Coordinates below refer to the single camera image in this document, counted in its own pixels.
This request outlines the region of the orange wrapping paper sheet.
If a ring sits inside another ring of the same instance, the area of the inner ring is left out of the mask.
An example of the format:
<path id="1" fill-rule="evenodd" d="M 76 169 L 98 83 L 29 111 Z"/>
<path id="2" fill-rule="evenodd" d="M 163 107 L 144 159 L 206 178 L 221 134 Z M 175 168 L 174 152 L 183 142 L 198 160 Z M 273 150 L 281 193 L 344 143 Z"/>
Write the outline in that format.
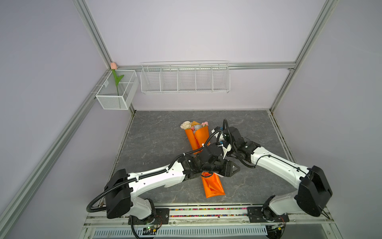
<path id="1" fill-rule="evenodd" d="M 207 142 L 210 137 L 209 124 L 207 121 L 202 123 L 185 121 L 180 127 L 185 131 L 193 150 L 197 150 L 210 144 L 210 142 Z M 214 167 L 211 164 L 211 160 L 209 160 L 209 156 L 207 156 L 207 151 L 202 151 L 201 153 L 202 161 L 204 163 L 202 166 L 201 179 L 206 198 L 225 195 L 220 177 L 212 171 Z"/>

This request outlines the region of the cream rose fake flower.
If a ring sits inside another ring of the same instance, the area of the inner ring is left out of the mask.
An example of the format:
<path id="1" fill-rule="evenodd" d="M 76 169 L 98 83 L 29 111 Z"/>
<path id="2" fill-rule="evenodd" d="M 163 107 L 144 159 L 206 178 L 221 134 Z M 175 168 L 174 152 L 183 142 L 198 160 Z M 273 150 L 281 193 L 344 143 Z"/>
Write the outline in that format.
<path id="1" fill-rule="evenodd" d="M 192 128 L 192 123 L 190 121 L 185 121 L 180 125 L 181 129 L 187 130 Z"/>

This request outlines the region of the white rose fake flower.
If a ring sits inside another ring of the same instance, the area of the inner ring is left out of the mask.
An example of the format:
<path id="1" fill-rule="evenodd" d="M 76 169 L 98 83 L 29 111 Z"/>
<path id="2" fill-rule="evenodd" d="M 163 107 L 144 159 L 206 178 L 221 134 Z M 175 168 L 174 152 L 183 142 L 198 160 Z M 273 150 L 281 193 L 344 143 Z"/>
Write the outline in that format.
<path id="1" fill-rule="evenodd" d="M 197 125 L 194 125 L 194 132 L 196 132 L 197 130 L 203 128 L 203 126 L 201 124 L 197 124 Z"/>

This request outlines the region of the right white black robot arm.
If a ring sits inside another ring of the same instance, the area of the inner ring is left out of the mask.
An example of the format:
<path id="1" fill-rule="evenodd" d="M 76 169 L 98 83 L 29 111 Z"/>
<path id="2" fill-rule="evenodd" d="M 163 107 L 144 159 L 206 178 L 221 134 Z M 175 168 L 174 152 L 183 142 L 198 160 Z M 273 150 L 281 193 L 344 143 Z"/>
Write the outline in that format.
<path id="1" fill-rule="evenodd" d="M 295 188 L 293 192 L 272 195 L 266 200 L 261 209 L 264 220 L 273 222 L 283 214 L 296 212 L 329 218 L 324 208 L 333 192 L 320 167 L 306 167 L 290 162 L 242 137 L 226 136 L 226 139 L 231 146 L 227 152 L 229 156 L 238 159 L 246 167 L 266 169 Z"/>

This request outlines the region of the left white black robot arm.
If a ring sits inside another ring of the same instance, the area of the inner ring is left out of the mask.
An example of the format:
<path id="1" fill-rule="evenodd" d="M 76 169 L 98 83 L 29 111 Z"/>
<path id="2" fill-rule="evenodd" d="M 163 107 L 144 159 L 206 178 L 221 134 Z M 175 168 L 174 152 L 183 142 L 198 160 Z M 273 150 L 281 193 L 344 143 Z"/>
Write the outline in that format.
<path id="1" fill-rule="evenodd" d="M 219 158 L 214 163 L 204 163 L 197 155 L 181 154 L 173 164 L 139 173 L 117 171 L 86 207 L 89 213 L 106 211 L 108 219 L 124 215 L 139 220 L 154 218 L 155 206 L 151 199 L 139 196 L 159 187 L 171 187 L 187 180 L 202 176 L 203 172 L 215 173 L 221 177 L 231 177 L 240 171 L 240 167 L 231 160 Z"/>

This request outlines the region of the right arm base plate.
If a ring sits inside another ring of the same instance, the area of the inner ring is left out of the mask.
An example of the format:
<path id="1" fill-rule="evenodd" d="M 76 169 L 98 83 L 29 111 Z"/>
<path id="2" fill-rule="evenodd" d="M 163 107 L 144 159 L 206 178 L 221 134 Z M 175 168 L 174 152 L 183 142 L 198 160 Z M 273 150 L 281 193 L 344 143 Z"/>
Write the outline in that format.
<path id="1" fill-rule="evenodd" d="M 287 223 L 289 217 L 287 214 L 275 215 L 274 213 L 265 213 L 262 206 L 247 207 L 247 216 L 251 223 Z"/>

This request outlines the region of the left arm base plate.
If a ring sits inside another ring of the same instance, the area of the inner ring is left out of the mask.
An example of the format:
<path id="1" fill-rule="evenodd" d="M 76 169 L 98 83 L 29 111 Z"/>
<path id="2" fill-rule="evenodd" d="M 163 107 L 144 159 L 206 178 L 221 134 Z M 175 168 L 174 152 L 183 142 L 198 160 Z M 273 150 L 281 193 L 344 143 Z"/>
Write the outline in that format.
<path id="1" fill-rule="evenodd" d="M 155 208 L 155 211 L 144 219 L 138 219 L 135 216 L 131 217 L 133 225 L 167 225 L 170 219 L 169 208 Z"/>

